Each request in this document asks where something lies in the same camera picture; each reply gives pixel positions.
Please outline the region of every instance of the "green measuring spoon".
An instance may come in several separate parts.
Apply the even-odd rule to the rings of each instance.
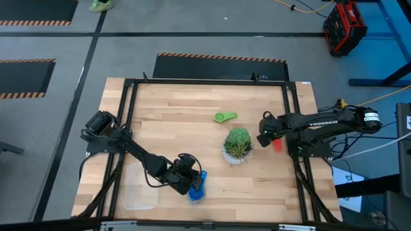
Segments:
[[[219,112],[214,115],[214,120],[219,123],[222,123],[228,119],[234,119],[237,117],[238,115],[236,112]]]

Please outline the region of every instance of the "gray floor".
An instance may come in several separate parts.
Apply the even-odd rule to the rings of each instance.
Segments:
[[[304,2],[313,8],[324,4],[318,0]],[[390,19],[395,22],[408,52],[411,52],[411,26],[400,12],[396,1],[382,2]],[[100,15],[87,11],[90,3],[91,1],[80,1],[73,23],[68,27],[0,26],[0,32],[94,31]],[[318,15],[292,12],[271,0],[117,0],[115,4],[115,8],[107,13],[103,32],[320,32],[323,22],[323,18]],[[359,5],[369,32],[390,33],[377,4]],[[328,14],[330,9],[331,7],[322,13]],[[33,215],[90,42],[89,37],[0,37],[0,59],[57,59],[45,98],[0,101],[0,140],[26,150],[23,155],[0,155],[0,223],[28,221]],[[319,108],[332,105],[338,98],[357,104],[392,92],[395,89],[350,87],[347,80],[384,78],[406,63],[393,37],[365,38],[349,56],[342,58],[329,55],[323,38],[99,38],[44,219],[68,218],[71,214],[78,185],[78,167],[84,158],[86,147],[86,143],[80,139],[80,130],[98,109],[105,79],[138,78],[142,77],[143,71],[151,76],[158,52],[287,60],[291,80],[313,83]],[[383,123],[389,123],[395,121],[395,104],[409,103],[410,99],[408,90],[369,106],[380,112]],[[382,129],[378,135],[395,137],[395,125]],[[385,142],[362,139],[348,154]],[[396,145],[349,158],[348,161],[355,173],[369,178],[398,172]],[[343,162],[335,165],[347,169]]]

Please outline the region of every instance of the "yellow cable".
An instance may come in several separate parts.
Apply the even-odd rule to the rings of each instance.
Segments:
[[[287,3],[283,2],[283,1],[280,1],[280,0],[273,0],[273,1],[278,2],[278,3],[281,3],[281,4],[285,5],[285,6],[290,7],[290,8],[292,7],[291,5],[289,5],[289,4],[287,4]],[[318,12],[318,11],[324,9],[326,6],[328,6],[328,5],[329,5],[330,3],[332,3],[333,1],[334,1],[334,0],[331,0],[330,2],[328,2],[327,4],[325,4],[324,6],[321,6],[320,8],[318,8],[318,9],[316,9],[316,10],[300,10],[300,9],[298,9],[297,7],[294,7],[294,10],[297,10],[297,11],[302,12],[302,13],[315,13],[315,12]]]
[[[411,85],[409,85],[409,86],[407,86],[407,87],[404,87],[404,88],[402,88],[402,89],[399,89],[399,90],[397,90],[397,91],[391,92],[391,93],[389,93],[389,94],[380,96],[380,97],[378,97],[378,98],[369,100],[369,101],[367,101],[367,102],[365,102],[365,103],[360,103],[359,105],[356,105],[356,106],[360,107],[360,106],[366,105],[366,104],[368,104],[368,103],[372,103],[372,102],[374,102],[374,101],[377,101],[377,100],[379,100],[379,99],[385,98],[385,97],[387,97],[387,96],[392,96],[393,94],[397,94],[398,92],[402,92],[403,90],[407,90],[407,89],[409,89],[410,87],[411,87]]]

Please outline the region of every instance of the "succulent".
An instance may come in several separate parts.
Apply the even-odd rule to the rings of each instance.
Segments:
[[[224,146],[231,156],[243,158],[252,149],[250,134],[245,128],[233,128]]]

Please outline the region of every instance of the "wooden table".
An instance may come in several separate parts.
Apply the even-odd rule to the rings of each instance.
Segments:
[[[123,82],[123,78],[107,79],[100,110],[117,114]],[[316,113],[311,84],[297,82],[296,85],[301,112]],[[291,92],[288,97],[293,108]],[[266,110],[275,116],[285,113],[280,87],[139,84],[131,125],[133,139],[147,151],[170,160],[177,158],[179,153],[196,156],[208,172],[205,183],[207,196],[201,204],[190,205],[185,196],[171,187],[163,187],[156,189],[158,204],[153,209],[127,210],[125,207],[133,204],[133,201],[126,200],[127,187],[140,184],[130,182],[127,176],[128,167],[132,164],[137,166],[135,163],[138,163],[127,154],[115,219],[300,223],[295,173],[285,138],[282,139],[283,150],[280,152],[274,151],[271,146],[262,148],[256,140],[258,123]],[[230,111],[237,112],[238,118],[223,124],[213,121],[216,112]],[[254,150],[248,163],[231,165],[222,157],[223,140],[234,127],[244,127],[251,134]],[[342,219],[329,166],[321,158],[310,160],[317,194],[334,216]],[[86,162],[73,215],[85,209],[100,190],[106,162],[106,154],[97,155]],[[150,194],[136,194],[135,198],[139,196],[147,201],[154,199]],[[108,211],[110,192],[107,198],[104,214]],[[312,219],[311,201],[307,193],[306,203]]]

